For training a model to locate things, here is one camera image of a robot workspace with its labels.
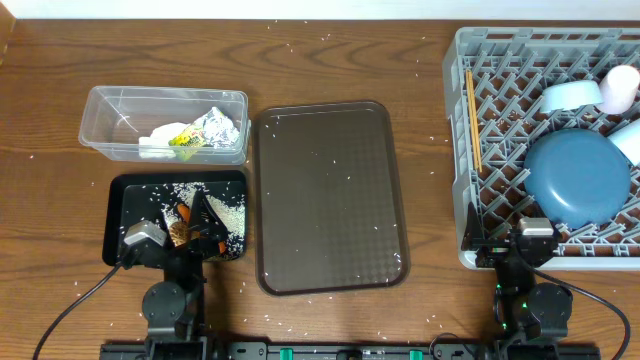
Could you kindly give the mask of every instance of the clear plastic container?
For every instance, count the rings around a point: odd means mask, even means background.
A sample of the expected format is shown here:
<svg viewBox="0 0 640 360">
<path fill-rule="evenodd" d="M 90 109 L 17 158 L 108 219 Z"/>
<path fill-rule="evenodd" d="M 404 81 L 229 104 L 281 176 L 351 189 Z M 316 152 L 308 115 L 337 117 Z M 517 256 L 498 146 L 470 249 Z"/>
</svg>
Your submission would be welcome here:
<svg viewBox="0 0 640 360">
<path fill-rule="evenodd" d="M 225 148 L 192 148 L 186 161 L 171 156 L 180 146 L 140 146 L 138 138 L 149 136 L 162 125 L 192 123 L 212 107 L 229 117 L 240 136 Z M 247 157 L 248 99 L 242 91 L 96 86 L 89 92 L 78 140 L 116 161 L 241 165 Z"/>
</svg>

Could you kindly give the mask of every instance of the black wire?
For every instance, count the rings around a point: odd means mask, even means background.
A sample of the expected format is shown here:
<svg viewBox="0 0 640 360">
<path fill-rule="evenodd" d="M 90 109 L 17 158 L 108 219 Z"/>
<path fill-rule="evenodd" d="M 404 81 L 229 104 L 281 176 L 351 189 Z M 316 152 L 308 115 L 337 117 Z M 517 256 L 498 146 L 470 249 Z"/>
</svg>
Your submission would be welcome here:
<svg viewBox="0 0 640 360">
<path fill-rule="evenodd" d="M 65 316 L 69 315 L 69 313 L 73 309 L 75 309 L 78 305 L 80 305 L 83 301 L 87 300 L 89 296 L 93 295 L 93 293 L 98 291 L 98 289 L 100 289 L 104 284 L 106 284 L 107 281 L 109 281 L 109 279 L 111 279 L 111 277 L 113 277 L 113 275 L 116 274 L 116 272 L 118 271 L 118 269 L 120 269 L 121 266 L 122 264 L 120 263 L 116 264 L 113 267 L 113 269 L 109 271 L 109 273 L 102 280 L 100 280 L 99 283 L 96 284 L 96 286 L 94 286 L 91 290 L 87 291 L 78 300 L 76 300 L 73 304 L 71 304 L 71 306 L 69 306 L 65 311 L 63 311 L 62 314 L 60 314 L 60 316 L 58 316 L 58 318 L 51 324 L 51 326 L 49 326 L 47 331 L 45 331 L 44 334 L 42 335 L 42 338 L 40 339 L 38 346 L 36 346 L 36 350 L 33 352 L 33 360 L 38 360 L 38 356 L 40 355 L 40 351 L 42 350 L 42 347 L 44 346 L 45 341 L 47 341 L 47 338 L 49 337 L 49 335 L 51 335 L 51 333 L 56 328 L 56 326 L 58 326 L 60 321 L 62 321 L 62 319 L 64 319 Z"/>
<path fill-rule="evenodd" d="M 560 279 L 556 279 L 551 275 L 547 275 L 545 273 L 543 273 L 540 270 L 537 270 L 535 268 L 533 268 L 533 266 L 527 264 L 527 262 L 522 258 L 522 256 L 520 256 L 520 253 L 517 252 L 518 257 L 520 258 L 520 261 L 522 261 L 522 263 L 524 264 L 524 267 L 527 268 L 529 271 L 531 271 L 532 273 L 538 275 L 539 277 L 554 282 L 558 285 L 564 286 L 567 289 L 571 289 L 579 294 L 582 294 L 586 297 L 588 297 L 591 300 L 595 300 L 597 302 L 599 302 L 600 304 L 608 307 L 609 309 L 611 309 L 611 311 L 613 311 L 614 313 L 616 313 L 616 315 L 618 315 L 620 317 L 620 319 L 622 320 L 622 323 L 624 324 L 624 339 L 622 340 L 622 344 L 620 345 L 620 348 L 618 349 L 618 352 L 613 356 L 612 360 L 618 360 L 622 357 L 622 354 L 624 354 L 625 350 L 627 350 L 627 346 L 629 346 L 629 341 L 631 340 L 631 324 L 629 323 L 629 320 L 627 319 L 627 317 L 624 315 L 624 313 L 618 309 L 615 305 L 613 305 L 612 303 L 608 302 L 607 300 L 594 295 L 590 292 L 588 292 L 587 290 L 581 289 L 575 285 L 571 285 L 569 283 L 566 283 Z"/>
<path fill-rule="evenodd" d="M 458 337 L 458 335 L 456 335 L 456 334 L 454 334 L 454 333 L 442 333 L 442 334 L 440 334 L 440 335 L 436 336 L 436 337 L 435 337 L 435 339 L 433 339 L 433 340 L 431 341 L 431 344 L 429 344 L 429 354 L 430 354 L 430 355 L 433 355 L 433 351 L 435 350 L 435 349 L 433 349 L 433 344 L 435 344 L 435 342 L 436 342 L 436 341 L 438 341 L 438 340 L 439 340 L 441 337 L 443 337 L 443 336 L 453 336 L 453 337 L 455 337 L 456 339 L 458 339 L 458 340 L 462 341 L 462 339 L 460 339 L 460 338 Z M 473 352 L 473 351 L 471 351 L 471 349 L 469 349 L 469 347 L 467 347 L 467 345 L 466 345 L 466 344 L 461 343 L 460 345 L 464 346 L 464 349 L 465 349 L 465 350 L 467 350 L 467 352 L 469 353 L 469 355 L 473 356 L 473 358 L 474 358 L 474 359 L 476 358 L 476 353 L 475 353 L 475 352 Z"/>
</svg>

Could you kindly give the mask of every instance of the blue bowl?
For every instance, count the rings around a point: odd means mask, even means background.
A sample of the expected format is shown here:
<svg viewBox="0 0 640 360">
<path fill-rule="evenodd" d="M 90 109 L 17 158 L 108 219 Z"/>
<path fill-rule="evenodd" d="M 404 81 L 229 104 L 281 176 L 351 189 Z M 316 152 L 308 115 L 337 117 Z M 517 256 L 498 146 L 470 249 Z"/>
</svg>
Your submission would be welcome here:
<svg viewBox="0 0 640 360">
<path fill-rule="evenodd" d="M 524 166 L 525 188 L 553 222 L 579 228 L 609 222 L 629 196 L 627 159 L 599 133 L 583 129 L 552 132 L 536 142 Z"/>
</svg>

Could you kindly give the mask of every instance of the black tray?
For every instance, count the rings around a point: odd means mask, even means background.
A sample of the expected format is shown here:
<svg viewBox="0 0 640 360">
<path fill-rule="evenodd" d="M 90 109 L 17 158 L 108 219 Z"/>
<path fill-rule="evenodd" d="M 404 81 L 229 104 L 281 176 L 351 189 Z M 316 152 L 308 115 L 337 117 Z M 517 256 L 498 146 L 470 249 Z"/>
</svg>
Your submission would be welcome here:
<svg viewBox="0 0 640 360">
<path fill-rule="evenodd" d="M 109 207 L 107 209 L 107 222 L 102 245 L 102 260 L 109 266 L 115 265 L 118 257 L 118 248 L 124 238 L 125 229 L 140 222 L 142 218 L 151 221 L 161 219 L 161 204 L 174 203 L 179 200 L 176 195 L 171 194 L 173 191 L 172 184 L 193 182 L 204 183 L 204 187 L 208 190 L 207 195 L 223 200 L 227 206 L 236 206 L 240 202 L 244 202 L 245 236 L 241 239 L 230 237 L 227 242 L 228 249 L 231 246 L 235 246 L 237 251 L 232 256 L 214 257 L 210 260 L 233 260 L 242 256 L 246 251 L 246 238 L 248 235 L 247 180 L 243 172 L 230 170 L 127 174 L 113 179 L 109 190 Z"/>
<path fill-rule="evenodd" d="M 409 250 L 386 109 L 275 108 L 256 124 L 261 287 L 293 295 L 401 283 Z"/>
</svg>

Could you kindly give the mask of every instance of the white bowl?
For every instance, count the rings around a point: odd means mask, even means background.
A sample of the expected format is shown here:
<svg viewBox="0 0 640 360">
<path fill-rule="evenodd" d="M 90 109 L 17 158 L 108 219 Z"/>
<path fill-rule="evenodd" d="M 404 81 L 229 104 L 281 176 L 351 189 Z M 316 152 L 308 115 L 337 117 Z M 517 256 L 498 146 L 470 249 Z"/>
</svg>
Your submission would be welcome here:
<svg viewBox="0 0 640 360">
<path fill-rule="evenodd" d="M 541 113 L 554 110 L 573 110 L 584 105 L 601 104 L 602 94 L 598 83 L 593 80 L 579 80 L 553 85 L 542 92 Z"/>
</svg>

